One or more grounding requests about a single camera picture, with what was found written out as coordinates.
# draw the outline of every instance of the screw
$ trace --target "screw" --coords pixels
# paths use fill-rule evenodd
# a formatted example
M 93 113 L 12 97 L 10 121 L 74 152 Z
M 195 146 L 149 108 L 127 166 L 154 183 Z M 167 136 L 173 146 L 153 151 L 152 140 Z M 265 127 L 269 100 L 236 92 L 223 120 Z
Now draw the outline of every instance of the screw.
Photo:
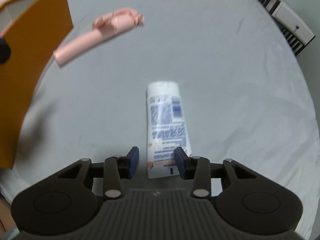
M 194 190 L 193 195 L 195 195 L 196 197 L 206 197 L 207 195 L 209 195 L 209 191 L 207 191 L 206 189 L 200 188 L 200 189 Z
M 121 196 L 121 191 L 117 189 L 109 189 L 105 192 L 105 195 L 109 198 L 117 198 Z

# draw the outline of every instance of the floor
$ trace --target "floor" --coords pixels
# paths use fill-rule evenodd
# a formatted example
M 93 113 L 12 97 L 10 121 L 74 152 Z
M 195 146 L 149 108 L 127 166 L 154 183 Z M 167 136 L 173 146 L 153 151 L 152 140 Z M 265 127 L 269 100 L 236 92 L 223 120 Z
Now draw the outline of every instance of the floor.
M 319 200 L 319 204 L 318 204 L 318 212 L 317 212 L 317 215 L 316 215 L 316 220 L 315 220 L 315 223 L 313 225 L 312 233 L 311 233 L 311 236 L 310 236 L 309 239 L 310 240 L 314 240 L 318 236 L 320 236 L 320 200 Z

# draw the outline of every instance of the orange box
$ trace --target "orange box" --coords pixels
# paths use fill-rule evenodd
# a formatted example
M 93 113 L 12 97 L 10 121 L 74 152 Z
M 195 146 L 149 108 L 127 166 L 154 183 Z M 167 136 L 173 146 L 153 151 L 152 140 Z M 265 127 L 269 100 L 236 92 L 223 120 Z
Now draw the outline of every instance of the orange box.
M 23 118 L 52 52 L 73 28 L 67 0 L 11 0 L 0 32 L 11 49 L 0 65 L 0 167 L 11 168 Z

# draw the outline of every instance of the drawer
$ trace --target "drawer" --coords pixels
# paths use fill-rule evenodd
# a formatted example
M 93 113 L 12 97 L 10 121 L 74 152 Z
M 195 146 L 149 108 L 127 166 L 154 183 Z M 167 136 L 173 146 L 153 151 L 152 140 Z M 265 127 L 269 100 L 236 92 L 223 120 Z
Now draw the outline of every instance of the drawer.
M 304 45 L 308 44 L 315 36 L 303 20 L 284 2 L 280 3 L 272 16 L 294 34 Z

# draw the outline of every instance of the white tube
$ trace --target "white tube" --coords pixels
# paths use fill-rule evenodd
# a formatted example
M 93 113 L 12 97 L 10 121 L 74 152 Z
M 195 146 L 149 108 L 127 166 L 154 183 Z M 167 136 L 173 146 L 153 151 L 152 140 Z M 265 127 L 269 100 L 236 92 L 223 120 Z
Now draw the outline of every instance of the white tube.
M 178 175 L 173 151 L 182 147 L 191 155 L 179 86 L 158 81 L 147 87 L 148 144 L 147 165 L 150 179 Z

